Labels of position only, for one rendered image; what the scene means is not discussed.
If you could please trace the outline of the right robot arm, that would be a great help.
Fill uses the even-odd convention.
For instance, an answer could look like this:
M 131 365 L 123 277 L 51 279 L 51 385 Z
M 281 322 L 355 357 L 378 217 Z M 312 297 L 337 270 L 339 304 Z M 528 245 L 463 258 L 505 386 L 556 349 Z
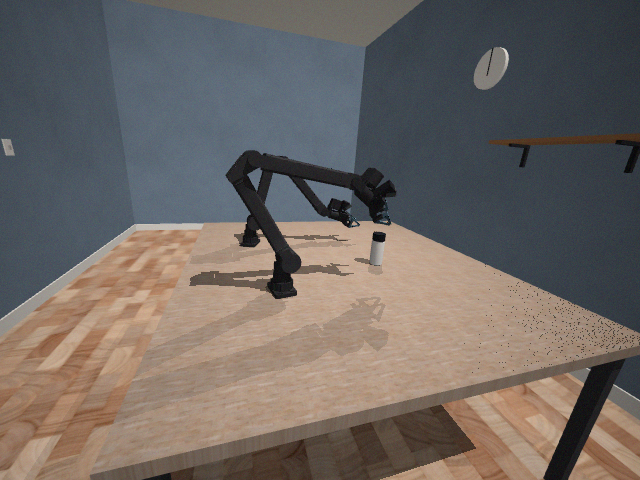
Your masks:
M 293 287 L 291 273 L 299 270 L 301 267 L 301 259 L 288 245 L 247 175 L 258 168 L 261 168 L 262 171 L 348 188 L 354 190 L 354 194 L 362 202 L 368 201 L 374 193 L 369 203 L 375 209 L 383 206 L 382 198 L 395 197 L 397 191 L 390 180 L 377 187 L 384 176 L 376 168 L 369 167 L 362 176 L 359 176 L 358 174 L 330 169 L 267 153 L 261 155 L 255 150 L 247 150 L 240 155 L 226 173 L 226 175 L 228 175 L 228 177 L 226 177 L 234 186 L 262 233 L 264 232 L 263 234 L 271 247 L 274 248 L 272 249 L 275 252 L 276 261 L 274 261 L 274 271 L 271 279 L 272 285 L 271 282 L 267 282 L 267 287 L 276 299 L 297 295 L 297 290 Z M 369 188 L 371 188 L 371 190 Z

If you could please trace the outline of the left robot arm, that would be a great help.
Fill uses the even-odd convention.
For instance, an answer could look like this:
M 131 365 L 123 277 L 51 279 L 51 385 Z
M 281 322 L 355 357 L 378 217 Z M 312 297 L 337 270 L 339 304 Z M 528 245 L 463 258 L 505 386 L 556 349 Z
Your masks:
M 265 200 L 269 190 L 272 175 L 273 175 L 272 172 L 262 171 L 257 193 L 259 194 L 264 204 L 265 204 Z M 313 208 L 316 207 L 316 209 L 318 209 L 317 211 L 314 208 L 319 215 L 323 217 L 328 216 L 328 218 L 336 220 L 339 212 L 339 218 L 346 220 L 347 213 L 345 211 L 351 207 L 351 204 L 349 202 L 345 200 L 340 201 L 335 198 L 334 198 L 335 200 L 333 200 L 333 198 L 331 198 L 329 205 L 326 207 L 322 203 L 322 201 L 316 196 L 316 194 L 313 192 L 313 190 L 309 187 L 309 185 L 306 183 L 304 179 L 291 177 L 291 176 L 289 177 L 295 183 L 295 185 L 299 188 L 299 190 L 303 193 L 303 195 L 307 198 L 307 200 L 311 203 Z M 335 211 L 333 209 L 338 211 Z M 245 224 L 245 229 L 246 230 L 244 231 L 246 232 L 246 235 L 244 232 L 243 241 L 240 243 L 240 246 L 256 247 L 260 243 L 260 239 L 258 239 L 256 231 L 259 230 L 260 228 L 257 225 L 254 218 L 252 217 L 252 215 L 249 215 L 247 217 L 247 224 Z

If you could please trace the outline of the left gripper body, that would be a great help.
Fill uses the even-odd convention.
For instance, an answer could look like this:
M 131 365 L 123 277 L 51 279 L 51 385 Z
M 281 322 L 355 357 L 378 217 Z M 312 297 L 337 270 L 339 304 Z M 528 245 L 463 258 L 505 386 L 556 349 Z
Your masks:
M 338 212 L 338 217 L 337 217 L 337 219 L 336 219 L 336 220 L 337 220 L 337 221 L 342 222 L 344 226 L 347 226 L 347 227 L 349 228 L 349 226 L 350 226 L 350 224 L 351 224 L 351 220 L 349 221 L 349 223 L 347 222 L 347 220 L 349 220 L 349 218 L 350 218 L 350 217 L 349 217 L 349 216 L 350 216 L 350 214 L 349 214 L 347 211 L 346 211 L 346 213 L 347 213 L 347 218 L 346 218 L 346 220 L 339 218 L 339 212 Z

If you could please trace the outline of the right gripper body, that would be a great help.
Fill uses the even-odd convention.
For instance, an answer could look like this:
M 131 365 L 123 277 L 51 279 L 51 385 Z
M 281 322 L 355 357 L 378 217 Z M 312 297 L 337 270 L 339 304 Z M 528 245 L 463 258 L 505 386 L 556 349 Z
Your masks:
M 382 213 L 380 215 L 378 215 L 378 216 L 377 216 L 377 213 L 384 211 L 385 198 L 382 198 L 383 199 L 383 206 L 379 207 L 378 209 L 375 209 L 369 203 L 369 201 L 373 198 L 373 196 L 374 196 L 374 193 L 373 193 L 372 197 L 368 201 L 363 202 L 363 203 L 369 208 L 369 214 L 370 214 L 370 217 L 372 218 L 373 222 L 376 222 L 376 221 L 380 220 L 381 218 L 383 218 L 383 214 Z

